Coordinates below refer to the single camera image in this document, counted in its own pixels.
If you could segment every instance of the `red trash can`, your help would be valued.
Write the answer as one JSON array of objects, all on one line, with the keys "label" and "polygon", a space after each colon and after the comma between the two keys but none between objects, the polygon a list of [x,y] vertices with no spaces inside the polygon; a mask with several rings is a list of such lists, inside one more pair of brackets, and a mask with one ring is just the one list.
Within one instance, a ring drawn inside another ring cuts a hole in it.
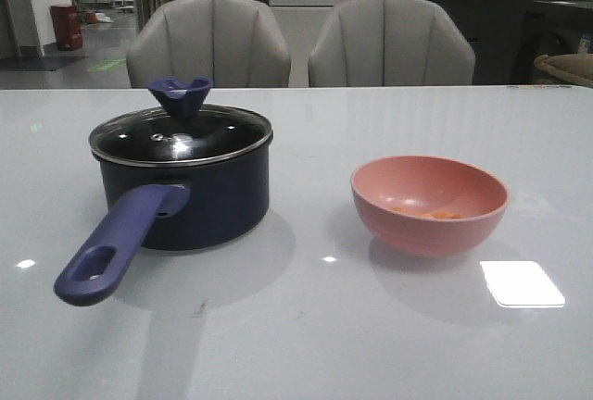
[{"label": "red trash can", "polygon": [[81,23],[74,5],[51,5],[57,49],[62,51],[82,48]]}]

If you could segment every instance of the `cushion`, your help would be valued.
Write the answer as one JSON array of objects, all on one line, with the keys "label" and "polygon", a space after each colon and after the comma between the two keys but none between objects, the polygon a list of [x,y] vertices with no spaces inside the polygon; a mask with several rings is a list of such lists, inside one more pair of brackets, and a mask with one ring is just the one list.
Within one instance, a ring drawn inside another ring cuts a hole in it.
[{"label": "cushion", "polygon": [[562,82],[593,88],[593,54],[543,55],[536,57],[534,65]]}]

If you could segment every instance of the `chair backrest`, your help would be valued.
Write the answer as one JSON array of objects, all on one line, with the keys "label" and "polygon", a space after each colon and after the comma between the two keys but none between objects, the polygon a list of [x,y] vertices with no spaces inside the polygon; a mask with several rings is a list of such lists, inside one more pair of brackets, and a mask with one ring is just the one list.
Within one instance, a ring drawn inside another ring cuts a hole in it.
[{"label": "chair backrest", "polygon": [[133,88],[207,76],[219,88],[286,87],[288,46],[271,9],[254,0],[174,0],[161,6],[127,54]]},{"label": "chair backrest", "polygon": [[447,12],[425,0],[351,0],[327,16],[309,86],[469,85],[475,55]]}]

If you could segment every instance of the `handle hole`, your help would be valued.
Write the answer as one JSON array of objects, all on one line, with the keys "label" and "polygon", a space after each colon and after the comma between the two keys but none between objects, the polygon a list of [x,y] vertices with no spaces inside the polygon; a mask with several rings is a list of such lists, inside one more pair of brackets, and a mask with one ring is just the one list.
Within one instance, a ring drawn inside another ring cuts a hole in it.
[{"label": "handle hole", "polygon": [[89,249],[84,254],[81,264],[72,273],[72,279],[75,281],[89,281],[100,277],[107,269],[116,250],[112,245],[100,245]]}]

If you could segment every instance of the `lid rim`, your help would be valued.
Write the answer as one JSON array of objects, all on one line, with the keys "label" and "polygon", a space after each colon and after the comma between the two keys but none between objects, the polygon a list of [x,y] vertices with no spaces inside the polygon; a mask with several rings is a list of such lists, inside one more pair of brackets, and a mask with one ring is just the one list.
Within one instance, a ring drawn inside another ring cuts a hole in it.
[{"label": "lid rim", "polygon": [[257,148],[263,146],[264,144],[268,144],[271,142],[273,138],[273,131],[271,129],[270,121],[265,118],[264,116],[260,115],[251,110],[247,110],[244,108],[237,108],[231,106],[214,106],[214,105],[203,105],[202,110],[200,111],[212,111],[212,112],[221,112],[221,113],[234,113],[239,112],[243,114],[247,114],[252,118],[258,119],[262,122],[262,125],[265,129],[265,132],[258,139],[256,142],[246,145],[243,148],[238,150],[233,150],[232,152],[224,153],[221,155],[209,156],[209,157],[199,157],[193,159],[172,159],[166,161],[151,161],[151,160],[137,160],[137,159],[129,159],[122,156],[113,155],[107,153],[99,148],[98,143],[100,141],[99,138],[105,137],[107,133],[110,133],[111,130],[109,126],[113,126],[115,128],[116,124],[120,123],[123,119],[134,119],[139,118],[142,116],[154,116],[155,118],[165,117],[170,118],[167,115],[167,112],[162,107],[153,107],[143,110],[133,111],[131,113],[126,113],[115,118],[109,119],[97,127],[95,127],[91,133],[89,134],[88,142],[91,146],[91,151],[93,155],[95,155],[98,159],[105,160],[106,162],[119,164],[122,166],[130,166],[130,167],[138,167],[138,168],[145,168],[145,169],[175,169],[175,168],[188,168],[188,167],[196,167],[196,166],[205,166],[216,164],[219,162],[227,161],[229,159],[233,159],[235,157],[239,157],[249,153],[252,150],[256,150]]}]

